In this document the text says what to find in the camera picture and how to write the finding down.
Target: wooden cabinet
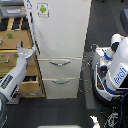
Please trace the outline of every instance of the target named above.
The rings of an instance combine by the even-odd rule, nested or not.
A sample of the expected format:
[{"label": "wooden cabinet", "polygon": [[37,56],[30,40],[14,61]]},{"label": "wooden cabinet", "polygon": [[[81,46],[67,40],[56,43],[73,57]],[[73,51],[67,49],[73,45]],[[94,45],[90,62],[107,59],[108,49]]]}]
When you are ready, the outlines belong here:
[{"label": "wooden cabinet", "polygon": [[[28,30],[12,31],[11,25],[14,18],[8,20],[8,29],[0,31],[0,78],[4,77],[9,71],[16,66],[18,58],[16,45],[23,41],[23,48],[32,47],[31,34]],[[43,82],[41,79],[40,69],[36,55],[28,62],[27,74],[24,81],[16,91],[20,97],[45,97]]]}]

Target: floor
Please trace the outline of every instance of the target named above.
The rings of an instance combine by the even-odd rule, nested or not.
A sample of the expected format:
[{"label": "floor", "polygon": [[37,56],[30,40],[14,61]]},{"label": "floor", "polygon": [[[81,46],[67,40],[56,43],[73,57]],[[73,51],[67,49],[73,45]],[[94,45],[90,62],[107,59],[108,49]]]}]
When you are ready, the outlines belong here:
[{"label": "floor", "polygon": [[[120,12],[128,8],[128,1],[92,0],[85,52],[91,52],[91,46],[110,46],[111,36],[120,33],[126,36],[120,23]],[[85,79],[81,72],[80,88],[84,90]],[[92,128],[91,115],[98,117],[103,127],[105,119],[100,110],[91,108],[89,97],[78,91],[77,99],[47,100],[46,98],[20,99],[18,105],[7,105],[8,120],[4,128],[36,128],[43,125],[79,125]]]}]

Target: refrigerator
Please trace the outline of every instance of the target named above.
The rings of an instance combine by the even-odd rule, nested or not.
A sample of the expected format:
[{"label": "refrigerator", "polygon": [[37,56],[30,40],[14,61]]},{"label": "refrigerator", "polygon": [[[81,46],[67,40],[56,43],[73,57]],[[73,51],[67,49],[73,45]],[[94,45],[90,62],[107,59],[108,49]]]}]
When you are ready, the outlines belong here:
[{"label": "refrigerator", "polygon": [[91,0],[24,0],[47,99],[77,98]]}]

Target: cable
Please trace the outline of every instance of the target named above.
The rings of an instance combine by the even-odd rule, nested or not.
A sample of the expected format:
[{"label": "cable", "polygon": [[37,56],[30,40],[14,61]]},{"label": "cable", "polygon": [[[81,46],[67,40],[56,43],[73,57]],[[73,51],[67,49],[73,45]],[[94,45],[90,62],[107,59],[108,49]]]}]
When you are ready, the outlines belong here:
[{"label": "cable", "polygon": [[124,101],[124,98],[127,95],[127,93],[128,93],[128,90],[125,91],[125,94],[124,94],[123,99],[122,99],[122,102],[121,102],[121,115],[120,115],[120,122],[119,122],[118,128],[120,128],[120,126],[121,126],[123,101]]},{"label": "cable", "polygon": [[79,91],[82,92],[82,93],[88,93],[88,92],[90,92],[90,90],[92,89],[92,83],[91,83],[89,80],[84,80],[84,81],[90,83],[91,87],[89,88],[89,90],[87,90],[87,91],[83,91],[83,90],[80,89],[80,86],[79,86],[78,89],[79,89]]}]

